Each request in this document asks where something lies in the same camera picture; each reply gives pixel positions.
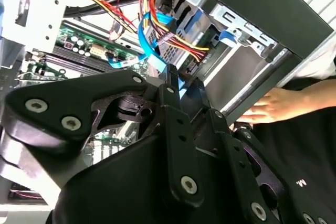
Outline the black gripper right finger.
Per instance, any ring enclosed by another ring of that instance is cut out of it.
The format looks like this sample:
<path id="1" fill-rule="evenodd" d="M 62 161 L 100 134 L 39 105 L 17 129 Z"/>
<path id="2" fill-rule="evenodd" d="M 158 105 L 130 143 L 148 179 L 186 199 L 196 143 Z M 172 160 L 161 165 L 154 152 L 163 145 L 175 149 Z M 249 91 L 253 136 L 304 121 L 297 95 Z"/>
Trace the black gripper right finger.
<path id="1" fill-rule="evenodd" d="M 195 80 L 197 158 L 204 201 L 195 223 L 329 223 L 329 209 L 301 193 L 248 130 L 231 133 Z"/>

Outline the person's right hand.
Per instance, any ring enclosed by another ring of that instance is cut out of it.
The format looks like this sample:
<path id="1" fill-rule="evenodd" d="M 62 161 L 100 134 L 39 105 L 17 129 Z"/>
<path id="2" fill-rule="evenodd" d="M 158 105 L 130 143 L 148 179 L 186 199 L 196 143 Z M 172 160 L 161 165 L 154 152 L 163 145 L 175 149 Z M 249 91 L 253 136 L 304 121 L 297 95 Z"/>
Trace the person's right hand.
<path id="1" fill-rule="evenodd" d="M 274 123 L 310 113 L 315 108 L 312 100 L 303 91 L 273 88 L 237 121 L 250 124 Z"/>

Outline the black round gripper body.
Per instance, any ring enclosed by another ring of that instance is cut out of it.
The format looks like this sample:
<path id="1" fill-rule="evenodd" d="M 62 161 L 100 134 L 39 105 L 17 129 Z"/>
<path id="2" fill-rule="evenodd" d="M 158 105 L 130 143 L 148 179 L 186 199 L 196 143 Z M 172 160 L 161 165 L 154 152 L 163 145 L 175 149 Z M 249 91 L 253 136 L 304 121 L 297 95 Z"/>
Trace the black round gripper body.
<path id="1" fill-rule="evenodd" d="M 87 168 L 63 188 L 52 223 L 195 223 L 204 201 L 188 120 L 167 119 L 154 134 Z"/>

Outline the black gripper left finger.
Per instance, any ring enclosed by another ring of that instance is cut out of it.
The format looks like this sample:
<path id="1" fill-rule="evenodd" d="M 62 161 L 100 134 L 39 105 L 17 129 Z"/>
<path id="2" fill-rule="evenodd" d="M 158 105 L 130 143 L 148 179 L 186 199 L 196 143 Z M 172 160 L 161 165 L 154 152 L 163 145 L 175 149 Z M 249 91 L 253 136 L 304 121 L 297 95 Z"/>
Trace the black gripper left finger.
<path id="1" fill-rule="evenodd" d="M 2 158 L 15 166 L 2 176 L 37 191 L 55 206 L 65 183 L 85 167 L 88 139 L 126 121 L 163 145 L 165 200 L 197 208 L 203 193 L 192 130 L 182 112 L 177 71 L 156 87 L 131 70 L 28 86 L 3 103 Z"/>

